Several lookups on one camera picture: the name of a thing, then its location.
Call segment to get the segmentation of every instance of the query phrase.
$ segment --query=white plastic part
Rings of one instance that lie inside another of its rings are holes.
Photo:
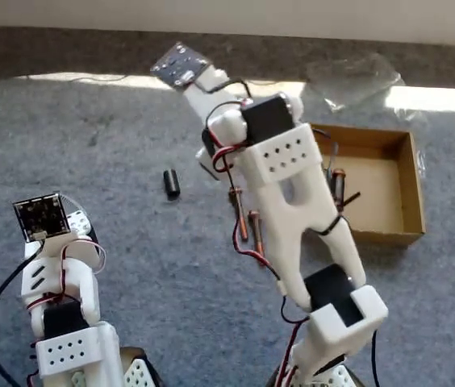
[[[68,333],[35,345],[40,378],[44,385],[54,380],[71,385],[71,376],[82,370],[90,387],[123,386],[119,340],[112,325],[101,322],[95,327]]]
[[[210,65],[195,81],[195,83],[200,84],[201,87],[191,84],[184,91],[186,99],[191,104],[202,123],[205,123],[206,117],[217,105],[222,102],[236,100],[236,98],[226,90],[220,90],[213,94],[206,94],[201,89],[212,89],[228,80],[228,75],[223,70],[217,70]],[[232,108],[232,106],[220,107],[217,113],[221,114],[223,111],[230,108]]]
[[[50,256],[58,257],[61,254],[61,249],[72,240],[75,239],[88,239],[91,238],[87,235],[79,235],[75,230],[72,230],[68,234],[54,236],[45,240],[43,251],[39,257]],[[40,247],[40,242],[25,243],[25,259],[29,258],[34,254]],[[97,253],[95,247],[87,243],[73,243],[67,251],[67,256],[75,257],[92,269],[99,269],[102,266],[102,259]]]
[[[277,270],[286,292],[305,311],[311,307],[299,271],[303,232],[307,228],[324,231],[338,215],[321,162],[308,123],[246,148],[236,161],[265,223],[265,257]],[[294,187],[292,202],[286,201],[280,186],[285,179]],[[364,285],[365,272],[346,221],[341,219],[321,238],[353,284]]]
[[[209,128],[223,145],[239,144],[247,139],[247,123],[237,106],[211,119]]]
[[[123,376],[125,387],[156,387],[143,359],[134,359]]]
[[[66,293],[80,298],[84,319],[94,325],[100,320],[98,285],[91,268],[74,258],[67,258],[65,269]],[[25,305],[40,299],[44,293],[61,292],[61,261],[59,258],[44,257],[33,260],[23,270],[21,296]],[[31,309],[31,326],[35,337],[44,336],[43,311],[45,304]]]
[[[286,99],[290,104],[290,109],[292,110],[292,118],[295,123],[298,123],[304,112],[303,100],[298,95],[287,94]]]
[[[354,355],[368,343],[388,315],[386,305],[373,286],[364,285],[351,292],[363,319],[345,326],[333,304],[310,314],[307,335],[292,347],[292,364],[301,371],[301,383],[308,381],[329,361],[341,355]]]
[[[66,218],[68,219],[70,230],[76,231],[80,237],[88,235],[91,231],[91,222],[81,210],[66,215]]]
[[[316,375],[313,381],[307,385],[314,385],[315,387],[319,385],[326,385],[328,387],[356,387],[348,370],[342,364]]]
[[[77,371],[72,375],[72,387],[86,387],[86,375],[83,371]]]

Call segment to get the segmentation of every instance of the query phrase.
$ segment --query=robotic arm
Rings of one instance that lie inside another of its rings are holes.
[[[328,188],[311,126],[300,121],[300,98],[276,94],[260,101],[237,99],[224,89],[236,80],[230,82],[224,71],[183,44],[167,52],[152,72],[181,90],[204,122],[205,147],[197,154],[203,168],[222,178],[212,165],[215,148],[209,139],[224,147],[240,146],[228,163],[241,171],[256,199],[268,230],[266,258],[280,277],[283,294],[309,314],[307,337],[294,345],[287,363],[301,385],[331,376],[346,356],[370,341],[388,311],[376,290],[365,284],[361,259]],[[294,187],[292,202],[280,188],[285,180]],[[307,228],[327,244],[335,264],[303,279],[299,260]]]
[[[105,251],[84,210],[66,215],[63,198],[54,193],[14,203],[27,241],[21,296],[43,386],[162,386],[144,352],[120,348],[116,330],[101,321],[94,274],[104,267]],[[1,365],[0,373],[19,385]]]

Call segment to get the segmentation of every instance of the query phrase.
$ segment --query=ventilation holes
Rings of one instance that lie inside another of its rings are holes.
[[[36,271],[33,272],[32,278],[37,277],[39,273],[44,270],[44,265],[41,265]]]
[[[34,290],[37,288],[39,285],[41,285],[44,281],[44,278],[40,278],[33,286],[31,286],[31,290]]]

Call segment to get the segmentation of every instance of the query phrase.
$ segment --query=gray carpet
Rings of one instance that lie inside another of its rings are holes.
[[[279,317],[281,298],[268,273],[230,247],[232,210],[224,188],[194,161],[200,127],[186,101],[158,89],[9,79],[146,73],[177,39],[233,76],[304,79],[310,60],[371,50],[385,55],[408,85],[439,87],[455,87],[455,48],[0,29],[0,282],[23,254],[10,203],[62,189],[89,211],[109,252],[98,277],[102,316],[122,344],[145,347],[170,386],[263,385],[290,326]],[[311,89],[303,97],[310,120],[401,124],[372,108],[334,117]],[[369,283],[390,308],[378,335],[384,386],[455,385],[455,113],[424,118],[428,233],[406,251],[361,247]],[[174,203],[161,187],[168,167],[182,183]],[[306,271],[325,254],[313,245],[308,235]],[[17,380],[35,369],[31,340],[16,281],[0,301],[0,359]],[[368,347],[349,365],[372,385]]]

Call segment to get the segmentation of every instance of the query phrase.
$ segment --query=red wire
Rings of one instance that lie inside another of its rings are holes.
[[[233,247],[235,248],[235,251],[238,252],[239,254],[242,254],[243,256],[251,256],[267,268],[270,268],[270,262],[267,261],[266,258],[264,258],[261,254],[258,252],[255,252],[254,250],[242,250],[240,248],[240,242],[238,241],[238,227],[240,225],[240,220],[237,217],[236,222],[235,222],[235,228],[233,228]]]
[[[294,345],[295,338],[298,335],[299,328],[306,322],[308,321],[308,318],[305,318],[295,324],[294,329],[292,330],[292,335],[290,335],[289,343],[286,346],[285,350],[285,355],[283,356],[282,363],[279,368],[279,373],[278,377],[276,377],[276,383],[274,384],[276,387],[281,387],[281,384],[283,382],[283,378],[285,377],[285,368],[286,365],[288,364],[289,356],[290,356],[290,351],[292,350],[292,346]]]
[[[39,371],[39,369],[36,369],[35,372],[33,372],[27,376],[27,386],[28,387],[34,387],[34,382],[32,381],[32,378],[34,376],[36,376],[38,373],[40,373],[40,371]]]
[[[290,383],[292,382],[292,378],[294,377],[295,372],[298,370],[298,366],[295,365],[292,367],[292,369],[289,371],[286,377],[286,382],[285,382],[285,387],[290,387]]]

